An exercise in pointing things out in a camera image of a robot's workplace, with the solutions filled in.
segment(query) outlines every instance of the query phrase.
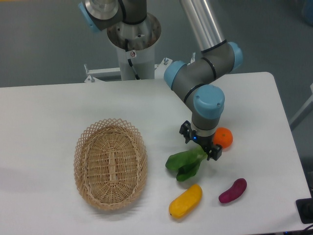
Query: wicker basket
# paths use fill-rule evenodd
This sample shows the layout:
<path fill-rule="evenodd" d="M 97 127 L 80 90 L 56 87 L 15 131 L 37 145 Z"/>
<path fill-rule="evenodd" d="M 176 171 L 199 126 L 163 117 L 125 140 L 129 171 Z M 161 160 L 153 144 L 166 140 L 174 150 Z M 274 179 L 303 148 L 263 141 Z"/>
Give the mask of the wicker basket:
<path fill-rule="evenodd" d="M 77 142 L 74 176 L 81 196 L 96 208 L 116 210 L 136 200 L 147 179 L 138 129 L 121 119 L 91 125 Z"/>

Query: yellow fruit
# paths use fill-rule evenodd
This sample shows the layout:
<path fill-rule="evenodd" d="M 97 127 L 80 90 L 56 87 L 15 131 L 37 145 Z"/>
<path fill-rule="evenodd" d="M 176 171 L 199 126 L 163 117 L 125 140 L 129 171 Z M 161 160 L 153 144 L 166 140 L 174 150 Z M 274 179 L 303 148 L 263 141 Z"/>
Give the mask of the yellow fruit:
<path fill-rule="evenodd" d="M 191 212 L 202 198 L 202 189 L 199 185 L 192 185 L 182 195 L 176 198 L 169 206 L 169 212 L 175 219 L 180 219 Z"/>

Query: leafy green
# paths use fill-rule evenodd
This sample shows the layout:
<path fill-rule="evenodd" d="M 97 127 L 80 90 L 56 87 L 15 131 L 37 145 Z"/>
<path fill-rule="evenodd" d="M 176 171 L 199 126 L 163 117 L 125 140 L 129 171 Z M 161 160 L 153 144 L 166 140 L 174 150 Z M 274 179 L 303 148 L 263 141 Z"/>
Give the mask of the leafy green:
<path fill-rule="evenodd" d="M 199 170 L 201 161 L 197 160 L 196 163 L 197 164 L 187 172 L 185 172 L 184 170 L 178 170 L 178 174 L 176 176 L 177 181 L 183 182 L 183 181 L 189 179 L 190 177 L 195 176 Z"/>
<path fill-rule="evenodd" d="M 207 155 L 201 146 L 197 146 L 196 148 L 190 149 L 188 151 L 171 155 L 168 158 L 165 167 L 169 170 L 178 170 L 182 166 L 194 163 L 197 159 L 206 158 L 206 156 Z"/>
<path fill-rule="evenodd" d="M 202 160 L 207 158 L 207 154 L 201 146 L 194 149 L 171 155 L 165 166 L 169 170 L 178 171 L 177 181 L 185 181 L 196 175 Z"/>

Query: metal bracket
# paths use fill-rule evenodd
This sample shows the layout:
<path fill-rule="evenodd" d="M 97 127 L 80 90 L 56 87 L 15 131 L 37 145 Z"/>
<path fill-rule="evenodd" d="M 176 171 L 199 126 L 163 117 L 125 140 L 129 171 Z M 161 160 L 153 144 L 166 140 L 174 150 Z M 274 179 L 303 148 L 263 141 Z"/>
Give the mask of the metal bracket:
<path fill-rule="evenodd" d="M 155 65 L 155 79 L 163 79 L 165 70 L 171 65 L 173 60 L 164 58 L 160 64 Z M 120 68 L 100 69 L 100 70 L 89 70 L 87 65 L 84 65 L 87 79 L 85 82 L 97 82 L 110 80 L 112 77 L 118 77 L 121 75 Z"/>
<path fill-rule="evenodd" d="M 312 95 L 311 97 L 302 105 L 298 112 L 290 119 L 289 126 L 291 131 L 293 131 L 302 121 L 309 115 L 313 110 L 313 84 L 311 85 Z"/>

